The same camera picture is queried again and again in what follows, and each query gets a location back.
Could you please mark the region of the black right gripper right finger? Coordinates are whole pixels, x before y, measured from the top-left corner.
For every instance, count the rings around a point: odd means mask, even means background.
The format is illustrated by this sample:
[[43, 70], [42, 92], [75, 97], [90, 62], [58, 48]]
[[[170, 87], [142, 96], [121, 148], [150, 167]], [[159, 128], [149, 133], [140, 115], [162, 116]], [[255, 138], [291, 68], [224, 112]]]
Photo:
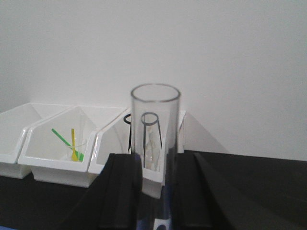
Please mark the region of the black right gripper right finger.
[[175, 214], [181, 230], [304, 230], [307, 163], [181, 153]]

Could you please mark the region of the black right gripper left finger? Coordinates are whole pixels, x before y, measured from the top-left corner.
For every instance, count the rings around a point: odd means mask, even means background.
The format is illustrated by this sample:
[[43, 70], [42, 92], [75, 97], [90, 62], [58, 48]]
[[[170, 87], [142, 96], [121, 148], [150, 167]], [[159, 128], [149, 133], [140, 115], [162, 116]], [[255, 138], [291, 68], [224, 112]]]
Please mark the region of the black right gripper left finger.
[[73, 230], [133, 230], [142, 186], [141, 159], [111, 154], [72, 214]]

